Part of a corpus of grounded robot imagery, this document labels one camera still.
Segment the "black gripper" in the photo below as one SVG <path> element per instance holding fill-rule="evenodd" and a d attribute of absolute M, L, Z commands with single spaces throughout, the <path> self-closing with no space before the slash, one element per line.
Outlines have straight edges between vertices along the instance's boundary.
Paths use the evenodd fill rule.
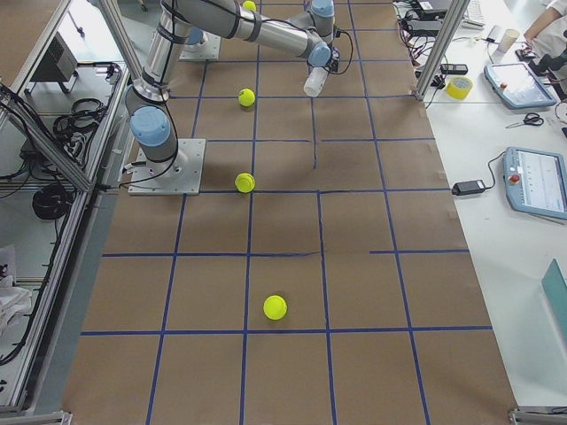
<path fill-rule="evenodd" d="M 339 74 L 340 51 L 337 48 L 331 49 L 330 59 L 323 69 L 329 74 Z"/>

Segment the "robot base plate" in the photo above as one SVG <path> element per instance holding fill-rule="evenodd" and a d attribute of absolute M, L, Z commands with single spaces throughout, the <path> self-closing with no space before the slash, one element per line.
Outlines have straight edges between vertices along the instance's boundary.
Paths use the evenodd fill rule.
<path fill-rule="evenodd" d="M 181 138 L 174 164 L 170 166 L 170 160 L 160 164 L 149 161 L 139 148 L 136 161 L 144 164 L 133 169 L 133 183 L 128 185 L 129 195 L 198 195 L 205 150 L 205 139 Z"/>
<path fill-rule="evenodd" d="M 179 60 L 185 62 L 216 61 L 219 58 L 221 38 L 198 27 L 190 30 Z"/>

